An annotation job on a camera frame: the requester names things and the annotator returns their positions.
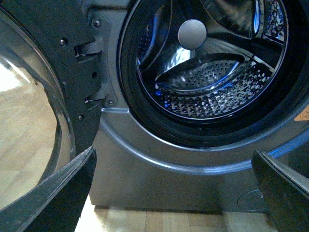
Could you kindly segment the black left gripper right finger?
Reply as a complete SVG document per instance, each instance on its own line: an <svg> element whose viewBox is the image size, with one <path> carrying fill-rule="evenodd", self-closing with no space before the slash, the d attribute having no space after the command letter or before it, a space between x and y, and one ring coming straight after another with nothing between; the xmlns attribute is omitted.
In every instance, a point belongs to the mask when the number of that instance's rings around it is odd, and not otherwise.
<svg viewBox="0 0 309 232"><path fill-rule="evenodd" d="M309 230L309 179L261 150L252 167L269 216L279 232Z"/></svg>

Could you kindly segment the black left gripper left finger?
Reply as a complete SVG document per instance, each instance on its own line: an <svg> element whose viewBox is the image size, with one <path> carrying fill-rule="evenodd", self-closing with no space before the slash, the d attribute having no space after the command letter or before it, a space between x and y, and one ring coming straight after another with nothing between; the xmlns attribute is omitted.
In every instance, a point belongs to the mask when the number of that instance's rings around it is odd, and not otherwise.
<svg viewBox="0 0 309 232"><path fill-rule="evenodd" d="M91 146L0 211L2 232L73 232L97 164Z"/></svg>

